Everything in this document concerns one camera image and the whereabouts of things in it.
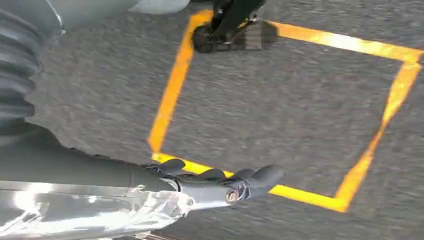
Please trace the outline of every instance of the gray plastic part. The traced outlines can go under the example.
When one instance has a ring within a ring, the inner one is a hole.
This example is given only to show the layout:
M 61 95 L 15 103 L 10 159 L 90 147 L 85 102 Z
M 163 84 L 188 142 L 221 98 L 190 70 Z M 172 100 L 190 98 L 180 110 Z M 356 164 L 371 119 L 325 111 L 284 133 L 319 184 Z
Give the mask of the gray plastic part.
M 130 4 L 127 0 L 119 1 Z M 0 1 L 0 180 L 106 187 L 144 185 L 146 191 L 175 191 L 139 165 L 66 148 L 48 129 L 25 121 L 35 113 L 34 106 L 25 101 L 25 95 L 35 88 L 29 77 L 40 69 L 39 52 L 63 28 L 51 8 L 53 2 Z M 102 2 L 99 8 L 102 13 L 121 9 L 112 4 L 117 1 L 111 0 L 67 2 L 72 5 Z M 64 23 L 72 23 L 70 26 L 82 23 L 81 19 L 73 21 L 72 16 L 80 16 L 71 13 L 84 4 L 70 8 Z
M 72 30 L 128 11 L 140 0 L 48 0 L 63 29 Z

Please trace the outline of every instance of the yellow painted line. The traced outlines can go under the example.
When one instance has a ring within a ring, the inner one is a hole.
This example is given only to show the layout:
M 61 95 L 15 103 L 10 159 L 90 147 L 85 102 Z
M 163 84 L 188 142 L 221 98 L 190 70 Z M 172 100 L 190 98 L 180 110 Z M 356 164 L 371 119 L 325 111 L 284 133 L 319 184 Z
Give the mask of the yellow painted line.
M 364 54 L 371 54 L 402 62 L 416 63 L 424 53 L 424 51 L 420 49 L 397 46 L 378 41 L 368 41 L 356 37 L 293 26 L 279 22 L 270 21 L 269 23 L 278 28 L 278 34 L 280 37 L 321 44 Z
M 191 36 L 197 26 L 202 25 L 204 22 L 208 22 L 211 18 L 212 11 L 210 10 L 203 10 L 190 18 L 148 138 L 148 142 L 153 152 L 153 160 L 163 163 L 169 159 L 179 158 L 160 153 L 161 147 L 193 58 L 194 50 L 191 44 Z M 337 212 L 346 212 L 353 197 L 361 186 L 362 181 L 367 175 L 368 169 L 374 157 L 374 152 L 384 135 L 387 124 L 405 101 L 418 73 L 421 70 L 421 66 L 416 62 L 420 59 L 424 51 L 387 43 L 367 41 L 346 35 L 308 29 L 278 22 L 271 23 L 278 27 L 278 32 L 281 37 L 376 55 L 404 62 L 390 89 L 379 130 L 369 143 L 366 151 L 359 158 L 357 164 L 344 177 L 343 182 L 339 186 L 334 198 L 284 185 L 277 185 L 270 191 L 271 194 L 277 196 L 320 206 Z M 194 174 L 201 174 L 211 169 L 209 166 L 189 160 L 183 159 L 183 161 L 186 164 L 184 170 Z M 232 174 L 233 173 L 229 171 L 225 172 L 227 177 Z
M 160 163 L 165 163 L 171 159 L 181 159 L 179 157 L 171 156 L 164 153 L 153 153 L 151 159 L 158 161 Z M 189 160 L 181 159 L 185 163 L 184 170 L 194 174 L 201 174 L 209 169 L 212 169 L 210 166 L 205 166 L 199 163 L 195 163 Z M 234 173 L 229 171 L 224 171 L 227 177 L 231 177 Z M 277 185 L 271 191 L 270 194 L 277 195 L 280 197 L 285 197 L 299 202 L 309 203 L 312 205 L 320 206 L 322 208 L 343 212 L 345 203 L 340 199 L 335 199 L 333 197 L 323 196 L 315 194 L 308 191 L 299 190 L 296 188 Z
M 368 145 L 368 148 L 360 157 L 358 163 L 344 177 L 344 180 L 335 195 L 336 199 L 350 203 L 354 198 L 355 193 L 367 175 L 370 164 L 374 158 L 374 153 L 387 125 L 389 124 L 389 121 L 395 116 L 401 105 L 404 103 L 420 70 L 421 65 L 418 63 L 403 63 L 391 86 L 387 104 L 381 119 L 380 128 L 371 143 Z
M 168 83 L 163 93 L 159 110 L 157 111 L 150 136 L 147 141 L 154 153 L 160 152 L 161 147 L 167 134 L 168 125 L 171 122 L 175 106 L 177 105 L 180 91 L 189 71 L 193 58 L 192 35 L 196 27 L 203 24 L 204 20 L 209 20 L 212 13 L 208 10 L 199 12 L 190 18 L 190 22 L 185 30 L 184 37 L 179 47 L 172 72 L 169 76 Z

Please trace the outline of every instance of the black mount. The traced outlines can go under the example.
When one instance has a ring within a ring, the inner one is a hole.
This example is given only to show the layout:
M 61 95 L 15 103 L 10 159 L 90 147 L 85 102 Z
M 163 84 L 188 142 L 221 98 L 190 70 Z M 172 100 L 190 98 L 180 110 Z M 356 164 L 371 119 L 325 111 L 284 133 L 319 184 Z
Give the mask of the black mount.
M 197 52 L 262 50 L 277 40 L 277 28 L 260 21 L 256 11 L 266 0 L 214 0 L 210 23 L 193 33 Z

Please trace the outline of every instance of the aluminum foil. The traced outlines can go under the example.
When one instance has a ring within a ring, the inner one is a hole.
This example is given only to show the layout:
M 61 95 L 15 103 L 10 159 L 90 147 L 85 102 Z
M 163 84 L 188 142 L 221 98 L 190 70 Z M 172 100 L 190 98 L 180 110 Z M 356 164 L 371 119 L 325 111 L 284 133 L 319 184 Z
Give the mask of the aluminum foil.
M 184 193 L 142 188 L 0 181 L 0 240 L 137 235 L 176 222 L 193 205 Z

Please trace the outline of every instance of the bolt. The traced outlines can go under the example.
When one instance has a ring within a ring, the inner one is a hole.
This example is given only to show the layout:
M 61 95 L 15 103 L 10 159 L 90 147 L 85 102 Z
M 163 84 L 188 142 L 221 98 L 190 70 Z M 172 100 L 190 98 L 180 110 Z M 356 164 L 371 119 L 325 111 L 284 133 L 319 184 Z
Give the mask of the bolt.
M 229 204 L 235 204 L 239 200 L 239 192 L 235 189 L 231 189 L 226 193 L 226 201 Z
M 139 184 L 139 185 L 137 185 L 136 187 L 134 187 L 132 190 L 131 190 L 131 192 L 141 192 L 143 189 L 145 189 L 145 185 L 143 185 L 143 184 Z

